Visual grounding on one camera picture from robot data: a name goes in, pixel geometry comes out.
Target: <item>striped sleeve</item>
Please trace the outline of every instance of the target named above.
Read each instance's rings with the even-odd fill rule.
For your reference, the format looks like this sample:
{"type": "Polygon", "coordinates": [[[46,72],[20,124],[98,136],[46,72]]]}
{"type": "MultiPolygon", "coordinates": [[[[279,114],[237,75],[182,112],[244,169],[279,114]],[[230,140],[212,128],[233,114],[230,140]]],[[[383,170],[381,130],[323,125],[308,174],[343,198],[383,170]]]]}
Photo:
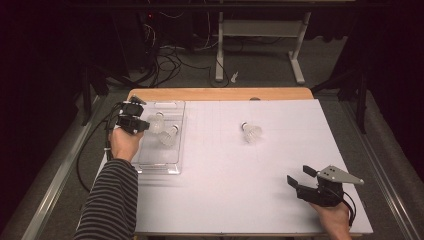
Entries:
{"type": "Polygon", "coordinates": [[[131,239],[136,224],[137,176],[125,160],[107,162],[88,196],[74,239],[131,239]]]}

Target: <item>wrist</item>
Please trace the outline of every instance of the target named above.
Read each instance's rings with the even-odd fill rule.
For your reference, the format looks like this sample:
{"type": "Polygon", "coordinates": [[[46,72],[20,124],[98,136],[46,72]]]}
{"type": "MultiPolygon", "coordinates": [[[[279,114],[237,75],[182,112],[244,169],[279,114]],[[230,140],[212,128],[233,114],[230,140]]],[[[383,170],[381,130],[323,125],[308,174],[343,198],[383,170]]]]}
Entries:
{"type": "Polygon", "coordinates": [[[331,240],[351,240],[352,237],[349,234],[349,230],[342,230],[338,232],[333,232],[330,234],[331,240]]]}
{"type": "Polygon", "coordinates": [[[117,162],[122,162],[122,163],[124,163],[125,165],[127,165],[128,167],[131,167],[131,166],[132,166],[132,165],[131,165],[131,162],[129,162],[129,161],[125,160],[125,159],[121,159],[121,158],[112,158],[111,160],[113,160],[113,161],[117,161],[117,162]]]}
{"type": "Polygon", "coordinates": [[[127,161],[129,163],[131,163],[131,160],[132,160],[133,157],[134,157],[133,155],[128,154],[126,152],[118,152],[118,153],[113,154],[113,158],[124,160],[124,161],[127,161]]]}

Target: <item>clear plastic box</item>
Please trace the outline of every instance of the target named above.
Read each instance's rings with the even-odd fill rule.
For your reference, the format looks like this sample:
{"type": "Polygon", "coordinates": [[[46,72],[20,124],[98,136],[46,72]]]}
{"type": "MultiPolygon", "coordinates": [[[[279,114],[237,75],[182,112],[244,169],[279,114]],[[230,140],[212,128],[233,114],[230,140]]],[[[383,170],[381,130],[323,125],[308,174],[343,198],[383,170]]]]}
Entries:
{"type": "Polygon", "coordinates": [[[142,120],[147,121],[150,115],[163,114],[164,131],[178,127],[175,142],[171,146],[163,144],[159,134],[151,130],[144,131],[140,141],[140,149],[132,160],[132,165],[139,174],[180,174],[182,167],[182,142],[185,129],[184,101],[147,102],[143,106],[142,120]]]}

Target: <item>equipment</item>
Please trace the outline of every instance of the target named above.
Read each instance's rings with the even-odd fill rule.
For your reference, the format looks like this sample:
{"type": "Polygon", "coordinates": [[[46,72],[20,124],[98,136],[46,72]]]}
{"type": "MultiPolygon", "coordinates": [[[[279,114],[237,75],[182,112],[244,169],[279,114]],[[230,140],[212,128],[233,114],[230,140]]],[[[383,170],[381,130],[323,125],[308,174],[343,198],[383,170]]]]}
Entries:
{"type": "Polygon", "coordinates": [[[146,105],[143,100],[136,96],[132,96],[129,101],[123,102],[116,125],[130,134],[149,129],[150,124],[140,119],[144,111],[142,104],[146,105]]]}
{"type": "Polygon", "coordinates": [[[352,198],[343,191],[343,183],[352,183],[363,185],[364,181],[359,179],[335,166],[328,166],[321,171],[316,171],[313,168],[304,165],[303,172],[311,177],[317,177],[317,188],[306,187],[300,185],[295,179],[287,175],[287,183],[296,189],[297,198],[303,199],[307,202],[317,204],[321,207],[335,207],[343,202],[349,208],[350,219],[349,226],[352,226],[353,220],[356,215],[356,206],[352,198]],[[352,201],[354,210],[343,199],[346,194],[352,201]]]}
{"type": "Polygon", "coordinates": [[[112,158],[111,146],[109,141],[109,132],[111,129],[110,123],[112,122],[113,113],[121,108],[118,114],[118,120],[115,127],[120,127],[129,134],[136,134],[144,130],[149,129],[150,124],[140,119],[141,114],[144,111],[142,105],[146,103],[136,96],[132,96],[129,101],[116,103],[110,111],[108,121],[106,124],[106,144],[105,152],[106,158],[109,161],[112,158]]]}

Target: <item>wooden table edge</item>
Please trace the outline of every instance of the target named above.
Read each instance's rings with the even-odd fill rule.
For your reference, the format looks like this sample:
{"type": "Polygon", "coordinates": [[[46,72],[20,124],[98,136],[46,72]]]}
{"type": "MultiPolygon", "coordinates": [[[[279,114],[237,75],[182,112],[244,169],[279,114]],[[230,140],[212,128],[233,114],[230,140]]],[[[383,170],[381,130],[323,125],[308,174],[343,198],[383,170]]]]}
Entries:
{"type": "Polygon", "coordinates": [[[305,87],[281,88],[154,88],[133,89],[128,99],[136,95],[144,101],[246,101],[260,100],[305,100],[314,99],[305,87]]]}

